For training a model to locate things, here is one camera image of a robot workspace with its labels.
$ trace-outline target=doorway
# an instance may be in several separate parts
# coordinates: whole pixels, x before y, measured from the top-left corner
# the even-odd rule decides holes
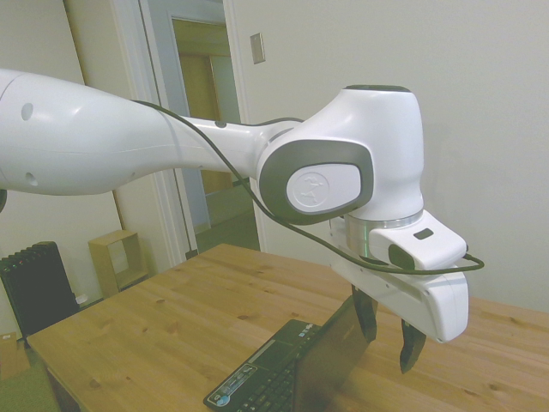
[[[189,115],[240,123],[226,26],[181,19],[172,25]],[[207,211],[192,216],[198,251],[221,243],[259,251],[253,203],[242,185],[231,173],[201,171],[201,178]]]

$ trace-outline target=black cable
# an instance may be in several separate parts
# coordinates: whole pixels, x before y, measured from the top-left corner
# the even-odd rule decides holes
[[[210,140],[204,132],[202,132],[200,129],[198,129],[196,126],[194,126],[190,121],[186,120],[185,118],[182,118],[178,114],[171,112],[167,109],[165,109],[162,106],[155,105],[154,103],[149,103],[147,101],[141,101],[141,100],[133,100],[135,103],[139,103],[144,106],[152,107],[153,109],[158,110],[159,112],[163,112],[164,114],[167,114],[168,116],[171,116],[172,118],[175,118],[179,122],[189,126],[193,131],[195,131],[200,137],[204,139],[204,141],[212,148],[212,150],[220,157],[220,159],[226,164],[226,166],[231,170],[231,172],[237,177],[238,181],[242,184],[244,189],[248,192],[254,203],[257,205],[257,207],[265,214],[269,219],[272,221],[275,221],[279,225],[282,225],[283,227],[286,227],[296,233],[301,234],[302,236],[305,236],[307,239],[311,239],[318,244],[330,249],[333,253],[341,256],[342,258],[348,260],[349,262],[353,264],[357,264],[358,266],[362,268],[366,268],[368,270],[375,270],[377,272],[384,272],[384,273],[393,273],[398,275],[416,275],[416,276],[432,276],[432,275],[443,275],[445,273],[457,273],[457,272],[469,272],[473,270],[479,270],[484,268],[484,262],[482,262],[477,257],[471,256],[468,253],[465,254],[463,259],[469,260],[471,262],[475,262],[476,265],[471,266],[465,266],[465,267],[458,267],[458,268],[448,268],[448,269],[437,269],[437,270],[405,270],[400,268],[393,268],[388,267],[385,265],[379,265],[379,264],[370,264],[368,262],[365,262],[363,260],[357,259],[355,257],[352,257],[350,255],[347,255],[344,251],[338,249],[337,247],[331,245],[329,242],[318,238],[317,236],[310,234],[306,232],[303,229],[300,229],[299,227],[295,227],[294,225],[291,225],[290,223],[283,221],[279,217],[273,215],[263,204],[261,201],[257,198],[256,194],[253,192],[253,190],[250,188],[248,183],[244,180],[244,178],[240,175],[238,170],[234,168],[234,166],[231,164],[231,162],[225,157],[225,155],[219,150],[219,148],[215,145],[214,142]]]

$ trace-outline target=black radiator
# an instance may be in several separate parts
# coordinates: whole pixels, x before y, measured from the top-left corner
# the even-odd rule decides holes
[[[4,257],[0,276],[25,339],[78,312],[55,242]]]

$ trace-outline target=laptop screen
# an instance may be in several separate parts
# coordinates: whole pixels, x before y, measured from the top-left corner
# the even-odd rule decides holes
[[[292,411],[324,410],[367,347],[351,296],[298,354]]]

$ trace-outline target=laptop keyboard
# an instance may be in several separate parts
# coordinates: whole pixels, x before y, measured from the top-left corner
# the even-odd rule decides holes
[[[311,330],[299,344],[299,349],[304,348],[316,333],[316,328]],[[291,360],[280,372],[272,372],[237,412],[291,412],[294,366],[295,361]]]

